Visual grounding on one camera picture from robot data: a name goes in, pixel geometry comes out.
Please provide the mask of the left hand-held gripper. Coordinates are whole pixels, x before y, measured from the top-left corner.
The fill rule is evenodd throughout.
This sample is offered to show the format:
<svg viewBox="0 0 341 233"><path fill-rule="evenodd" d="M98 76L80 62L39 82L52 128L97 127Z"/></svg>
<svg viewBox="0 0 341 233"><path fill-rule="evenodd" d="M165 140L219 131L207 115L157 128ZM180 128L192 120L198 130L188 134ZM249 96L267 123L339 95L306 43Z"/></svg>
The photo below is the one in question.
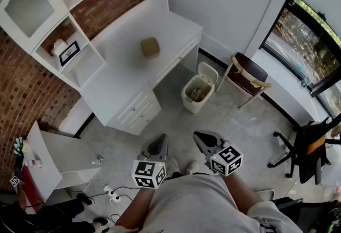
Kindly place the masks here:
<svg viewBox="0 0 341 233"><path fill-rule="evenodd" d="M163 133L147 141L132 167L132 178L140 188L158 189L166 177L168 136Z"/></svg>

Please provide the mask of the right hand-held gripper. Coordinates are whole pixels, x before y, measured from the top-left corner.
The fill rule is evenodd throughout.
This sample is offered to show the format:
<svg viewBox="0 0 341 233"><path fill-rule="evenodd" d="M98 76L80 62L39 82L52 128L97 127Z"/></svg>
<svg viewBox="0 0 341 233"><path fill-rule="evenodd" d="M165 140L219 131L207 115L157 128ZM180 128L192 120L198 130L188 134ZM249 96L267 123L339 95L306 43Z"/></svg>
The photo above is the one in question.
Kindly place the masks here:
<svg viewBox="0 0 341 233"><path fill-rule="evenodd" d="M214 173L228 176L241 167L243 153L219 133L195 131L194 141L200 152L205 155L205 165Z"/></svg>

